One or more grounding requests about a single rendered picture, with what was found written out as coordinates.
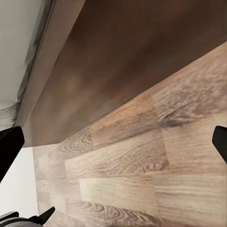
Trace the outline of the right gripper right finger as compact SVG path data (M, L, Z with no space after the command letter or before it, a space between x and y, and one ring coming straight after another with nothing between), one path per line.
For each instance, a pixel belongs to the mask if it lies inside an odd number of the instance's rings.
M224 162L227 163L227 128L220 125L216 126L212 136L212 143Z

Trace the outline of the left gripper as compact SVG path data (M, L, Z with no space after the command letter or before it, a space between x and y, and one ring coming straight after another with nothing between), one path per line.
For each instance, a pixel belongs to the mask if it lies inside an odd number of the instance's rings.
M50 216L55 212L55 207L52 207L51 209L47 210L40 216L33 216L31 217L32 221L36 221L37 224L43 225L46 223L46 221L50 218Z

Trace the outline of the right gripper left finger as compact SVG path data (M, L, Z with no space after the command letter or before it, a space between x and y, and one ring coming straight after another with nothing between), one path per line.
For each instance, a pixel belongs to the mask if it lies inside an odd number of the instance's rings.
M0 131L0 183L25 143L20 126Z

